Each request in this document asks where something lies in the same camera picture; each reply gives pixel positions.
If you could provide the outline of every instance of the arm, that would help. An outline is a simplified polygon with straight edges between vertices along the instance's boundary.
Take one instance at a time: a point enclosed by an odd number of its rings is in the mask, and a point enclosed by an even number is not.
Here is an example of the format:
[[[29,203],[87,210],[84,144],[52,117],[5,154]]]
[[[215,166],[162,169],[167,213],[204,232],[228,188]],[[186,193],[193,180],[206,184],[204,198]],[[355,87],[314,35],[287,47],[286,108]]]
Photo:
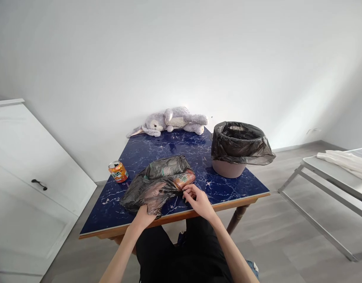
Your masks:
[[[214,228],[233,281],[235,283],[259,283],[256,275],[254,275],[227,230],[224,228],[222,221],[215,213],[206,193],[198,189],[195,185],[186,185],[183,189],[183,197],[186,198],[186,202],[189,202],[193,209],[209,221]]]
[[[155,215],[147,214],[147,205],[141,206],[134,221],[127,228],[122,243],[105,270],[100,283],[120,283],[126,269],[131,252],[143,230],[147,228],[156,218]]]

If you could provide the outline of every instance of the white table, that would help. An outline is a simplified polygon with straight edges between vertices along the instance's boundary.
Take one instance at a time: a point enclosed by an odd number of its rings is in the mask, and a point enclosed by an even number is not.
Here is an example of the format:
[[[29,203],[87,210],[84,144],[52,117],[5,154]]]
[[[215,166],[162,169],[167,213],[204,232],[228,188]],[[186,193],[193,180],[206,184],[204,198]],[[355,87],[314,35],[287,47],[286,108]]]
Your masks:
[[[353,152],[357,156],[362,157],[362,149],[356,149],[351,152]],[[320,231],[350,261],[357,262],[359,260],[362,260],[362,252],[356,254],[351,253],[347,248],[344,247],[343,244],[341,244],[335,237],[333,237],[326,229],[324,229],[323,226],[321,226],[314,218],[312,218],[311,215],[309,215],[303,208],[301,208],[295,201],[293,201],[289,195],[284,192],[284,189],[287,187],[287,185],[297,175],[300,175],[362,217],[362,209],[354,205],[352,202],[350,202],[350,200],[342,197],[341,195],[338,195],[336,192],[330,190],[317,180],[302,172],[302,169],[304,168],[324,178],[342,191],[359,199],[360,201],[362,201],[362,179],[350,174],[349,172],[337,165],[312,156],[303,158],[300,166],[290,176],[286,183],[280,189],[278,189],[278,192],[283,197],[285,197],[318,231]]]

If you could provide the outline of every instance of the can lid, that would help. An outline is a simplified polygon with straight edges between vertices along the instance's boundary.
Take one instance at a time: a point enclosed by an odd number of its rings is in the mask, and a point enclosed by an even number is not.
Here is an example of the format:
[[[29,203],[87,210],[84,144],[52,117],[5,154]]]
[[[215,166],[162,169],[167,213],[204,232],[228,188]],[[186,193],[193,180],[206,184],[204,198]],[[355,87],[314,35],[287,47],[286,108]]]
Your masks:
[[[117,167],[118,165],[120,165],[121,162],[120,161],[113,161],[112,163],[109,164],[109,168],[115,168]]]

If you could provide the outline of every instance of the cabinet door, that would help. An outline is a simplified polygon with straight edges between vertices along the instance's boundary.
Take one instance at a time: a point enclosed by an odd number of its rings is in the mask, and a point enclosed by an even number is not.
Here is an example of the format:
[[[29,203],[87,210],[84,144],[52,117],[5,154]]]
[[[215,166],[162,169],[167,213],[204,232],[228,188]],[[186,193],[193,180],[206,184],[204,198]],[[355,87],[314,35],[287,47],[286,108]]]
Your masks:
[[[0,272],[44,275],[76,220],[0,166]]]
[[[0,107],[0,165],[77,216],[96,188],[23,104]]]

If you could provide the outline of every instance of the cabinet handle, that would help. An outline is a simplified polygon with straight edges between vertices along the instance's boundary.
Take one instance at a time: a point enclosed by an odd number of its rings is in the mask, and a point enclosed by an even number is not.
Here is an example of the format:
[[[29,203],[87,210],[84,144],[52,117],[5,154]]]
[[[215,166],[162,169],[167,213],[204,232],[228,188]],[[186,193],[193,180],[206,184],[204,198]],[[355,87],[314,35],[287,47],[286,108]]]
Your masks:
[[[45,187],[44,185],[42,185],[40,181],[37,181],[36,179],[33,179],[33,180],[31,180],[31,182],[32,182],[32,183],[38,183],[38,184],[40,184],[40,185],[43,187],[43,190],[44,190],[44,191],[47,190],[47,187]]]

